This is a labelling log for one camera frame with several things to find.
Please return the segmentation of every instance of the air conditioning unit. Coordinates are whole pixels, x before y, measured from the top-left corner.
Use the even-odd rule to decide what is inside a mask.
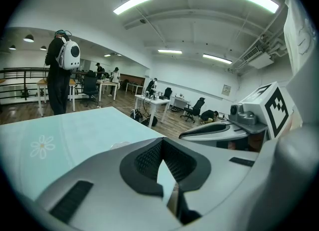
[[[271,56],[268,55],[267,52],[264,52],[263,54],[259,55],[257,58],[251,60],[248,63],[248,65],[255,67],[257,69],[261,69],[265,66],[269,66],[269,65],[274,63],[270,58],[271,58]]]
[[[260,50],[260,47],[256,46],[243,57],[243,60],[249,62],[250,60],[253,60],[261,54],[263,54],[263,52]]]

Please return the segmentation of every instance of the black office chair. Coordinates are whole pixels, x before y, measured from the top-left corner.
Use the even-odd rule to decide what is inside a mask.
[[[195,123],[194,117],[193,116],[199,116],[200,114],[200,108],[204,105],[204,100],[205,98],[200,98],[197,103],[194,105],[193,109],[190,109],[190,105],[188,105],[188,107],[185,107],[184,110],[187,112],[186,115],[181,115],[180,117],[187,117],[186,121],[188,121],[188,119],[191,119],[193,121],[193,123]]]
[[[162,100],[170,99],[171,93],[172,93],[171,88],[166,88],[165,92],[164,92],[164,95],[163,95],[163,93],[161,93],[161,96],[159,97],[159,99],[162,99]]]
[[[98,90],[96,89],[97,80],[98,80],[97,77],[91,77],[89,73],[84,77],[83,93],[89,96],[86,107],[89,105],[88,101],[91,101],[92,96],[93,96],[94,102],[97,102],[97,98],[94,97],[94,95],[97,95],[99,93]]]

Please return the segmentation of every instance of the desk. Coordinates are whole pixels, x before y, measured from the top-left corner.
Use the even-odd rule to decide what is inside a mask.
[[[178,98],[178,97],[170,97],[171,99],[174,99],[174,102],[172,102],[170,105],[172,106],[175,106],[175,102],[178,101],[180,103],[184,103],[185,105],[188,105],[189,104],[189,101],[185,100],[185,99],[182,99],[182,98]]]
[[[40,110],[40,114],[41,117],[43,117],[43,111],[42,111],[42,106],[41,106],[41,96],[40,96],[40,87],[43,86],[44,87],[44,102],[46,103],[46,86],[47,86],[47,82],[45,82],[43,79],[39,80],[37,83],[37,92],[38,92],[38,102],[39,102],[39,110]],[[72,102],[73,102],[73,111],[75,112],[75,81],[73,79],[70,79],[70,92],[69,92],[69,99],[71,100],[71,90],[73,89],[73,95],[72,95]]]
[[[102,86],[106,86],[106,91],[108,91],[108,87],[112,86],[115,87],[114,89],[114,95],[113,95],[113,100],[115,100],[116,97],[116,90],[118,89],[118,84],[114,82],[103,82],[102,80],[98,80],[96,83],[100,84],[99,87],[99,102],[101,101],[101,91],[102,91]]]
[[[115,143],[157,137],[163,135],[107,107],[0,125],[0,161],[13,188],[35,200],[56,179]]]
[[[157,108],[158,105],[162,105],[162,104],[166,104],[165,106],[165,111],[163,113],[163,117],[161,118],[161,123],[164,122],[164,118],[165,118],[165,115],[166,115],[166,111],[169,107],[169,103],[170,103],[170,100],[168,99],[164,99],[164,100],[161,100],[161,99],[157,99],[157,100],[151,100],[149,98],[146,98],[146,97],[142,97],[141,95],[135,95],[135,98],[136,98],[136,101],[135,101],[135,109],[138,108],[138,103],[139,101],[145,101],[149,104],[151,104],[151,118],[150,118],[150,123],[149,123],[149,128],[152,127],[152,123],[153,123],[153,118],[154,118],[154,114],[155,114],[155,110]]]
[[[126,90],[125,90],[125,92],[128,91],[128,85],[131,85],[131,86],[132,86],[132,93],[133,93],[134,87],[136,87],[135,95],[137,95],[137,93],[138,93],[138,88],[143,88],[143,86],[141,86],[141,85],[127,83],[127,84],[126,84]]]

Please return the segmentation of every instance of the flower pattern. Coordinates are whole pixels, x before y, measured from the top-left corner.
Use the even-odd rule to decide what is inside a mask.
[[[55,145],[50,143],[52,141],[53,141],[53,136],[50,136],[46,139],[44,135],[41,135],[39,138],[39,142],[33,141],[31,143],[31,147],[34,149],[31,151],[30,157],[35,157],[36,155],[39,155],[40,159],[45,159],[46,151],[53,150],[55,148]]]

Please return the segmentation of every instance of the white backpack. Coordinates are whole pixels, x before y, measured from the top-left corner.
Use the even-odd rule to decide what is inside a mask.
[[[63,41],[60,53],[56,58],[60,68],[71,70],[80,66],[80,48],[74,41],[66,41],[64,37],[60,37]]]

